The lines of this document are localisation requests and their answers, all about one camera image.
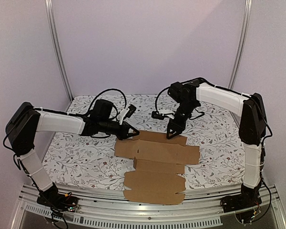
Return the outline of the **brown cardboard box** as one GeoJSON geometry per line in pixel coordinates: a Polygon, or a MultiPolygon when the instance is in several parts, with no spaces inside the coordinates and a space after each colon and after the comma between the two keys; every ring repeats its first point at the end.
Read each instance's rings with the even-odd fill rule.
{"type": "Polygon", "coordinates": [[[200,147],[187,145],[187,137],[167,139],[166,134],[140,131],[131,139],[117,140],[115,156],[133,160],[124,173],[124,197],[131,202],[177,205],[186,190],[186,165],[197,165],[200,147]]]}

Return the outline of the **right robot arm white sleeve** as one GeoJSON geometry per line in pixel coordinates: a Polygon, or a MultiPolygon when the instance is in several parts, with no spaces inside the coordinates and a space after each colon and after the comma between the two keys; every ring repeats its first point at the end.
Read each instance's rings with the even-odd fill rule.
{"type": "Polygon", "coordinates": [[[179,106],[199,107],[202,102],[221,107],[240,117],[239,138],[245,149],[245,174],[242,189],[254,190],[261,184],[264,142],[270,127],[262,96],[247,95],[211,84],[204,78],[186,83],[175,82],[168,87],[168,95],[179,106]]]}

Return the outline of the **robot arm white sleeve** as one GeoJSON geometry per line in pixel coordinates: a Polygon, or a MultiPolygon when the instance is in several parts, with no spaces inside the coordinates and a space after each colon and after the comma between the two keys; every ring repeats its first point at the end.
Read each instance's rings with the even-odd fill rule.
{"type": "Polygon", "coordinates": [[[101,131],[100,123],[106,121],[111,108],[106,108],[103,101],[97,101],[92,110],[85,114],[71,114],[61,111],[34,107],[30,102],[23,102],[6,125],[5,140],[14,152],[17,166],[23,167],[41,193],[57,193],[34,145],[37,132],[62,132],[82,136],[92,136],[101,131]]]}
{"type": "Polygon", "coordinates": [[[168,87],[168,95],[179,106],[199,107],[202,102],[221,107],[240,117],[239,138],[245,149],[245,174],[242,189],[254,190],[261,184],[264,142],[270,127],[262,96],[247,95],[211,84],[204,78],[186,83],[175,82],[168,87]]]}

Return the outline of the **left robot arm white sleeve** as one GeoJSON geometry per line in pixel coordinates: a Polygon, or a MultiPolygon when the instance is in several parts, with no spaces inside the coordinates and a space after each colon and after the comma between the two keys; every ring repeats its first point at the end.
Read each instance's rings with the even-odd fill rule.
{"type": "Polygon", "coordinates": [[[111,108],[106,108],[103,101],[97,101],[92,110],[85,114],[71,114],[61,111],[34,107],[30,102],[23,102],[6,125],[5,140],[14,152],[17,166],[23,167],[41,193],[57,193],[34,145],[37,132],[62,132],[82,136],[92,136],[101,131],[100,123],[106,121],[111,108]]]}

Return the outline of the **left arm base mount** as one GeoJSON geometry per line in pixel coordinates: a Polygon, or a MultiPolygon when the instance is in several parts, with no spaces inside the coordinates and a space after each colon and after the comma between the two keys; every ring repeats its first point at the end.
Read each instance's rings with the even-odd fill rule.
{"type": "Polygon", "coordinates": [[[59,211],[73,211],[78,206],[79,199],[71,193],[60,194],[57,189],[41,191],[37,203],[59,211]]]}

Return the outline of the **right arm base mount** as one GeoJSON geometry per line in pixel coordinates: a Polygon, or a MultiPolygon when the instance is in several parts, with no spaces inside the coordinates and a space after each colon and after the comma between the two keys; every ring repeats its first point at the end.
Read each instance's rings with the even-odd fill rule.
{"type": "Polygon", "coordinates": [[[220,206],[224,213],[237,211],[245,208],[260,205],[262,200],[259,194],[253,192],[244,192],[237,195],[228,195],[220,200],[220,206]]]}

